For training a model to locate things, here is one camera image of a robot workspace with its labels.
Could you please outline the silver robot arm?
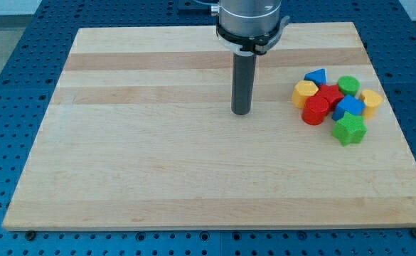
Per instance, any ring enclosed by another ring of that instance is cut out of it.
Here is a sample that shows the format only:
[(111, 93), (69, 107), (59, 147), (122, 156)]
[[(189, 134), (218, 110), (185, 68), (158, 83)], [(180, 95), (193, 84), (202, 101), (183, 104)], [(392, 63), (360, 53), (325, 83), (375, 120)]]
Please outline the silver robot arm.
[(261, 36), (279, 23), (281, 0), (220, 0), (218, 22), (228, 33)]

